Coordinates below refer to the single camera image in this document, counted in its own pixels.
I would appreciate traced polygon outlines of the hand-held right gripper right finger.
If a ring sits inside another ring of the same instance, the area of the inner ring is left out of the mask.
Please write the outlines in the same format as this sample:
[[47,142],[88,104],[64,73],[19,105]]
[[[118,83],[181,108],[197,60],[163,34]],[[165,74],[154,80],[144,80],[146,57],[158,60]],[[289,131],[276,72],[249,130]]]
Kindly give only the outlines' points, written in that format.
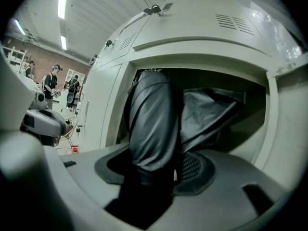
[[202,150],[215,167],[214,179],[195,196],[176,196],[170,208],[154,223],[154,231],[232,231],[259,217],[244,191],[256,186],[272,207],[286,189],[242,158]]

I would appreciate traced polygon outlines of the clear plastic sheet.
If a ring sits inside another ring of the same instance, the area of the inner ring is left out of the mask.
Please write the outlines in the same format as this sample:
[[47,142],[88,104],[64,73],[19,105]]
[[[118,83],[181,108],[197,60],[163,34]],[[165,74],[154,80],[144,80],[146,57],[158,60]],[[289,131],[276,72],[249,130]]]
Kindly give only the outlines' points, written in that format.
[[289,62],[305,52],[301,41],[259,5],[251,2],[250,13],[265,29],[270,45],[283,62]]

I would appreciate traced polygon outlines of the white shelf unit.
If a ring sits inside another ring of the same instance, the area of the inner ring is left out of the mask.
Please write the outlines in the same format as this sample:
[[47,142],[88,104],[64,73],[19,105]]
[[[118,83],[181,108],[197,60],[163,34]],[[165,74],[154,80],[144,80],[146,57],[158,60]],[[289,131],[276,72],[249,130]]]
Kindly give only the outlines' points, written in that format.
[[18,50],[16,47],[8,48],[2,46],[4,54],[7,58],[9,67],[17,74],[25,74],[26,50]]
[[83,73],[80,73],[78,71],[75,71],[73,69],[68,69],[67,75],[64,80],[64,85],[63,85],[63,90],[67,90],[67,84],[69,83],[70,80],[72,80],[75,76],[78,76],[78,82],[80,86],[83,85],[84,80],[86,79],[86,75]]

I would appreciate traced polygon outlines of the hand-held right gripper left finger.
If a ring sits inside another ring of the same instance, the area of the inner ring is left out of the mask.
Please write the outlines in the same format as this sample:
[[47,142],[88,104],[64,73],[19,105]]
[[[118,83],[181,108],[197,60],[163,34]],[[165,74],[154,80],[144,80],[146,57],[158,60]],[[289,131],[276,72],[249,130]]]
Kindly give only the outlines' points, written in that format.
[[65,167],[29,134],[0,131],[0,230],[135,231],[104,210],[115,191],[81,166]]

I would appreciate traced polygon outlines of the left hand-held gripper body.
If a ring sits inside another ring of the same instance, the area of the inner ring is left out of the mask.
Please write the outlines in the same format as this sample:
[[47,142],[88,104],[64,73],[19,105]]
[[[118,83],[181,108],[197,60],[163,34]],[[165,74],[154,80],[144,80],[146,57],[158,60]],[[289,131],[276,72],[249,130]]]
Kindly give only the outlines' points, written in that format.
[[33,135],[43,145],[57,146],[66,131],[65,119],[48,108],[42,91],[37,90],[34,94],[34,100],[26,111],[20,130]]

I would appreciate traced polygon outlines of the gray metal locker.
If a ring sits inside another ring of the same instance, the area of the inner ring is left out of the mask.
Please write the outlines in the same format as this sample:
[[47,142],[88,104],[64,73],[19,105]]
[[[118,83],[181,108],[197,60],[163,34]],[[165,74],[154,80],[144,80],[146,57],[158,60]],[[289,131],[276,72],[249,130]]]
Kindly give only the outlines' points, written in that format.
[[266,89],[259,131],[231,150],[287,189],[308,162],[308,52],[283,62],[251,9],[236,0],[167,0],[162,14],[136,15],[103,45],[82,102],[83,152],[116,143],[127,91],[139,69],[226,74]]

